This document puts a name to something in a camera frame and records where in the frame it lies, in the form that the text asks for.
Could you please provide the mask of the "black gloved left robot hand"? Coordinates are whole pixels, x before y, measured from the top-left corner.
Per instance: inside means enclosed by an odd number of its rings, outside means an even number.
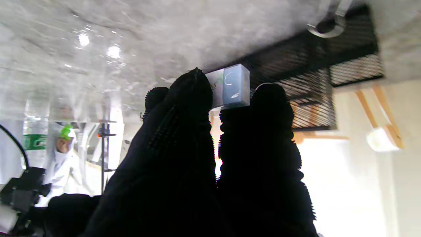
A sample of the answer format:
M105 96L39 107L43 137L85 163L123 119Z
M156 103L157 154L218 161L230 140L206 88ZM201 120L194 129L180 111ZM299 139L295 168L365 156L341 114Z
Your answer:
M211 86L198 68L151 90L145 118L101 196L61 195L48 237L316 237L283 87L220 114L221 177L210 134Z

